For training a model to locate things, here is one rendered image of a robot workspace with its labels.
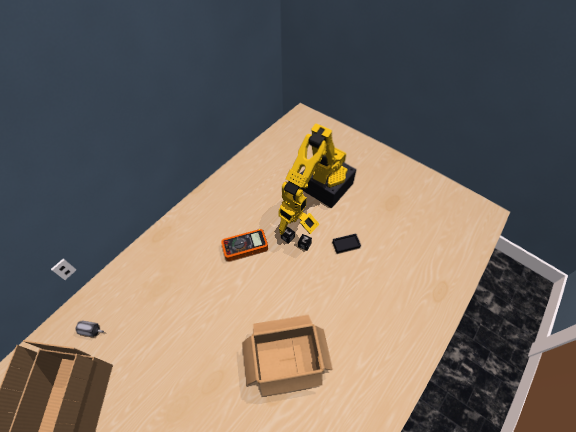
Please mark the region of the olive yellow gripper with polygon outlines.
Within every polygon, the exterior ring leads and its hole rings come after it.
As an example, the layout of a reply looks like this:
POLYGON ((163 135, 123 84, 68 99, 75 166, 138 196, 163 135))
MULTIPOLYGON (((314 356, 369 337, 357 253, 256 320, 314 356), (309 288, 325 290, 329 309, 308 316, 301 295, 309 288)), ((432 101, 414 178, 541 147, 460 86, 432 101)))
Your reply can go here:
POLYGON ((278 211, 278 216, 281 218, 279 232, 280 235, 283 235, 288 223, 292 223, 293 221, 296 222, 297 219, 300 219, 300 224, 305 228, 305 230, 311 234, 319 225, 316 219, 310 214, 305 214, 303 211, 298 213, 290 208, 288 205, 282 201, 282 205, 278 211))

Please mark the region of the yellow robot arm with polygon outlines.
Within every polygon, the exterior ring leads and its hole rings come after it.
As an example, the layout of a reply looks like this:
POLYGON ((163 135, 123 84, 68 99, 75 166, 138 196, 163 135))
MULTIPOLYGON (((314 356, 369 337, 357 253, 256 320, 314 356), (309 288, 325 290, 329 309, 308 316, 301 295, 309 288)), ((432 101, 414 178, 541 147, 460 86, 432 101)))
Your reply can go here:
POLYGON ((284 182, 282 185, 283 201, 298 213, 301 213, 306 207, 307 198, 303 194, 302 187, 308 187, 312 174, 313 179, 323 184, 328 178, 328 187, 331 188, 345 182, 345 173, 348 170, 342 167, 345 154, 335 149, 332 141, 332 130, 315 124, 311 132, 312 135, 307 134, 305 136, 293 167, 288 172, 286 177, 288 182, 284 182), (309 144, 313 146, 312 153, 314 156, 307 160, 309 144), (299 172, 303 166, 305 166, 305 171, 301 175, 299 172), (332 174, 330 175, 330 173, 332 174))

